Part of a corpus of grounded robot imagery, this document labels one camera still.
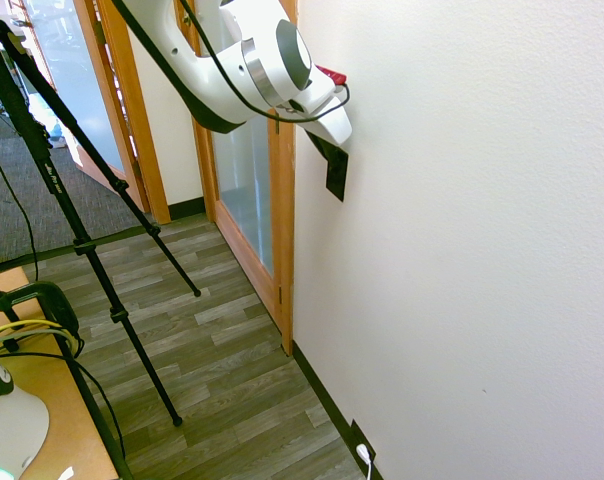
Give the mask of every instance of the wooden floor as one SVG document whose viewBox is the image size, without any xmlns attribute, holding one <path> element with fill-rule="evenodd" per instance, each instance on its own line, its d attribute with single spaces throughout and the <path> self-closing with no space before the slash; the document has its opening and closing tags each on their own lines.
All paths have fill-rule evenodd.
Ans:
<svg viewBox="0 0 604 480">
<path fill-rule="evenodd" d="M 195 298 L 147 235 L 98 253 L 184 424 L 172 425 L 85 257 L 40 264 L 67 294 L 105 387 L 135 478 L 364 478 L 215 225 L 204 215 L 162 238 L 202 290 Z M 33 268 L 26 267 L 29 277 Z M 105 418 L 108 411 L 96 401 Z"/>
</svg>

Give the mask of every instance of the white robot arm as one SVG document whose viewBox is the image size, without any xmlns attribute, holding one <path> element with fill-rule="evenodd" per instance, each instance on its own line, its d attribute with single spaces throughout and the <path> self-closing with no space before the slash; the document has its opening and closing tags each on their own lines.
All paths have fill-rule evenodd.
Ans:
<svg viewBox="0 0 604 480">
<path fill-rule="evenodd" d="M 172 0 L 112 1 L 203 127 L 227 133 L 275 108 L 331 145 L 351 135 L 336 85 L 313 64 L 278 0 L 221 0 L 236 43 L 212 57 L 191 49 Z"/>
</svg>

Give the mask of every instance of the door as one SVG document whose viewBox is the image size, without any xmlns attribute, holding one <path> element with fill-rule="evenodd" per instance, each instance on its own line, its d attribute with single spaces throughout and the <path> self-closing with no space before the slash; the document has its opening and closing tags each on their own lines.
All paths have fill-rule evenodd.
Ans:
<svg viewBox="0 0 604 480">
<path fill-rule="evenodd" d="M 27 46 L 40 71 L 111 170 L 128 181 L 131 198 L 148 211 L 105 43 L 98 42 L 94 32 L 97 14 L 93 1 L 12 0 L 12 6 L 24 21 Z M 71 135 L 66 137 L 78 168 L 110 188 L 84 149 Z"/>
<path fill-rule="evenodd" d="M 216 52 L 232 43 L 219 0 L 197 0 Z M 293 1 L 285 5 L 289 15 Z M 195 28 L 176 2 L 183 33 L 197 52 Z M 292 352 L 293 127 L 254 117 L 229 134 L 195 126 L 209 218 L 215 221 Z"/>
</svg>

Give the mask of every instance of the door hinge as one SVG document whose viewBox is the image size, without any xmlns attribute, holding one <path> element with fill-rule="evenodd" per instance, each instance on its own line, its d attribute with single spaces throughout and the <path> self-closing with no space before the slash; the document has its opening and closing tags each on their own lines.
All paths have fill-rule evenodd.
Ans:
<svg viewBox="0 0 604 480">
<path fill-rule="evenodd" d="M 95 39 L 100 45 L 106 45 L 106 36 L 104 35 L 104 28 L 102 28 L 102 22 L 93 23 L 93 33 L 95 34 Z"/>
<path fill-rule="evenodd" d="M 135 175 L 135 178 L 138 180 L 142 180 L 142 170 L 140 170 L 140 162 L 138 162 L 137 159 L 133 161 L 133 175 Z"/>
</svg>

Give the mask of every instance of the black tripod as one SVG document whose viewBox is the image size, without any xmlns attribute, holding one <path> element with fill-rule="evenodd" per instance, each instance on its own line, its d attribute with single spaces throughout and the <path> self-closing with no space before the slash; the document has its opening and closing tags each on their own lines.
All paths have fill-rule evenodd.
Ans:
<svg viewBox="0 0 604 480">
<path fill-rule="evenodd" d="M 164 252 L 167 258 L 171 261 L 173 266 L 176 268 L 178 273 L 182 276 L 184 281 L 189 285 L 196 297 L 200 296 L 200 291 L 193 284 L 189 276 L 186 274 L 184 269 L 177 262 L 175 257 L 168 250 L 164 242 L 160 239 L 159 233 L 160 228 L 149 223 L 144 214 L 138 209 L 137 205 L 133 202 L 131 197 L 126 192 L 128 184 L 117 178 L 104 159 L 100 156 L 96 148 L 93 146 L 88 137 L 78 126 L 76 119 L 73 117 L 68 108 L 64 105 L 60 97 L 57 95 L 55 90 L 49 85 L 46 79 L 42 76 L 38 70 L 33 59 L 27 55 L 22 48 L 17 38 L 11 33 L 7 25 L 0 21 L 0 42 L 8 55 L 13 59 L 15 64 L 20 68 L 22 73 L 29 79 L 36 90 L 42 95 L 42 98 L 51 107 L 51 110 L 57 115 L 57 117 L 64 123 L 67 128 L 73 133 L 75 138 L 78 140 L 80 145 L 87 151 L 91 159 L 95 162 L 100 172 L 106 177 L 109 184 L 115 190 L 120 197 L 127 204 L 129 209 L 135 214 L 140 223 L 144 226 L 147 233 L 155 240 L 160 249 Z M 91 240 L 91 237 L 87 233 L 78 213 L 69 198 L 64 185 L 62 184 L 60 177 L 51 161 L 51 155 L 49 153 L 49 145 L 45 137 L 45 132 L 42 126 L 35 121 L 31 116 L 26 106 L 24 97 L 22 96 L 17 85 L 14 83 L 11 74 L 4 63 L 2 54 L 0 53 L 0 100 L 9 114 L 15 129 L 20 133 L 24 139 L 35 164 L 46 183 L 49 192 L 55 195 L 62 212 L 66 217 L 73 233 L 75 240 L 73 241 L 74 249 L 78 255 L 86 255 L 91 267 L 95 271 L 96 276 L 100 282 L 100 285 L 104 289 L 109 302 L 111 303 L 111 319 L 114 323 L 121 322 L 122 326 L 126 330 L 135 350 L 137 351 L 146 371 L 148 372 L 155 388 L 157 389 L 166 409 L 169 411 L 173 424 L 178 426 L 182 423 L 182 419 L 175 411 L 171 400 L 160 381 L 149 357 L 147 356 L 142 343 L 140 342 L 131 322 L 129 320 L 129 314 L 120 302 L 118 295 L 109 280 L 109 277 L 102 265 L 96 251 L 96 245 Z M 0 308 L 11 321 L 15 321 L 17 316 L 15 312 L 11 310 L 10 302 L 0 301 Z"/>
</svg>

